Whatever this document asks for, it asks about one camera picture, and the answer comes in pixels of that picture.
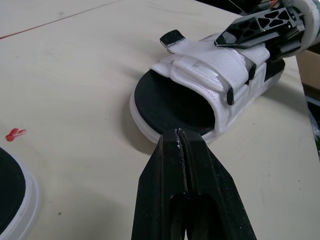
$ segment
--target table surface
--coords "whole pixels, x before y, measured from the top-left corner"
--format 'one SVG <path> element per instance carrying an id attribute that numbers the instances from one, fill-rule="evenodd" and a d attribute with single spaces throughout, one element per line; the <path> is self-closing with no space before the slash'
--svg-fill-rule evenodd
<path id="1" fill-rule="evenodd" d="M 73 5 L 39 1 L 44 12 L 15 19 L 12 29 L 3 24 L 1 33 L 54 20 L 52 2 Z M 76 2 L 72 14 L 97 7 Z M 130 239 L 138 179 L 155 149 L 131 117 L 130 95 L 167 56 L 164 33 L 198 40 L 235 18 L 192 0 L 118 0 L 1 39 L 0 145 L 42 190 L 29 240 Z M 13 128 L 27 133 L 7 142 Z M 209 148 L 232 175 L 257 239 L 319 238 L 320 162 L 295 58 Z"/>

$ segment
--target white plastic rim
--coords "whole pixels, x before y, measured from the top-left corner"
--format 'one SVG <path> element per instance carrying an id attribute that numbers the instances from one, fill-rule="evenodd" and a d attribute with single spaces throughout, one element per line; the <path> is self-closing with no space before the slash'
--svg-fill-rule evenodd
<path id="1" fill-rule="evenodd" d="M 0 240 L 25 240 L 30 233 L 40 208 L 40 188 L 36 179 L 19 162 L 25 179 L 25 193 L 21 206 L 6 229 L 1 233 Z"/>
<path id="2" fill-rule="evenodd" d="M 276 75 L 274 75 L 273 77 L 269 78 L 267 81 L 264 82 L 265 84 L 265 87 L 267 87 L 268 89 L 270 87 L 272 87 L 275 83 L 278 82 L 278 80 L 280 79 L 281 75 L 282 75 L 283 71 L 277 73 Z M 130 97 L 130 112 L 131 112 L 131 115 L 132 115 L 132 118 L 135 122 L 135 124 L 137 125 L 138 129 L 143 133 L 143 135 L 145 135 L 151 142 L 157 144 L 158 141 L 159 141 L 159 138 L 160 138 L 160 134 L 158 132 L 156 132 L 153 128 L 151 128 L 147 123 L 146 121 L 141 117 L 138 109 L 137 109 L 137 106 L 136 106 L 136 103 L 135 103 L 135 90 L 133 91 L 131 97 Z M 261 94 L 264 93 L 266 89 L 262 89 L 261 93 L 258 94 L 255 98 L 253 98 L 250 102 L 248 102 L 247 106 L 244 107 L 242 109 L 241 112 L 239 112 L 238 115 L 241 115 L 246 109 L 247 107 L 258 97 L 260 96 Z M 236 118 L 232 121 L 232 122 L 229 122 L 229 124 L 226 126 L 226 128 L 224 129 L 223 132 L 225 132 L 226 130 L 228 130 L 228 128 L 232 125 L 232 123 L 236 120 Z M 214 140 L 216 140 L 219 136 L 215 134 L 215 131 L 212 130 L 208 133 L 206 133 L 205 135 L 202 136 L 203 140 L 206 142 L 206 144 L 210 144 L 212 143 Z"/>

